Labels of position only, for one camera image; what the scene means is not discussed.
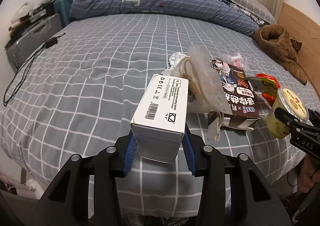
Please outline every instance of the brown coat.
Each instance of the brown coat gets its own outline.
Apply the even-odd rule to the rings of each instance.
[[[278,24],[265,25],[254,32],[253,39],[265,54],[289,71],[302,84],[307,84],[307,76],[297,62],[297,52],[291,44],[285,27]]]

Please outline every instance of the product box with anime character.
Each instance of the product box with anime character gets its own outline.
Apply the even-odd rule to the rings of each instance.
[[[233,113],[233,115],[224,115],[223,126],[241,130],[252,129],[250,126],[260,117],[255,93],[251,90],[249,83],[244,80],[244,71],[218,60],[212,60],[212,67],[220,75],[226,99]]]

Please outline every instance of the silver screw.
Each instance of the silver screw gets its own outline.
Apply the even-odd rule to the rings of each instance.
[[[240,159],[243,160],[243,161],[247,161],[248,160],[248,156],[245,154],[245,153],[241,153],[239,155]]]
[[[114,153],[116,151],[116,148],[114,146],[110,146],[107,148],[108,153]]]
[[[80,159],[80,156],[78,154],[74,154],[72,157],[71,157],[71,161],[78,161]]]
[[[212,152],[213,151],[213,147],[210,146],[210,145],[205,145],[203,147],[203,150],[206,151],[206,152]]]

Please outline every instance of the gray suitcase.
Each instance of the gray suitcase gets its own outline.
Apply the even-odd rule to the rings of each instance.
[[[62,30],[60,15],[55,14],[37,23],[7,49],[8,61],[15,72],[45,41]]]

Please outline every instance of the wooden board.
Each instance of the wooden board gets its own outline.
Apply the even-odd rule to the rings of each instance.
[[[302,42],[298,63],[320,95],[320,26],[308,16],[284,3],[277,22],[290,37]]]

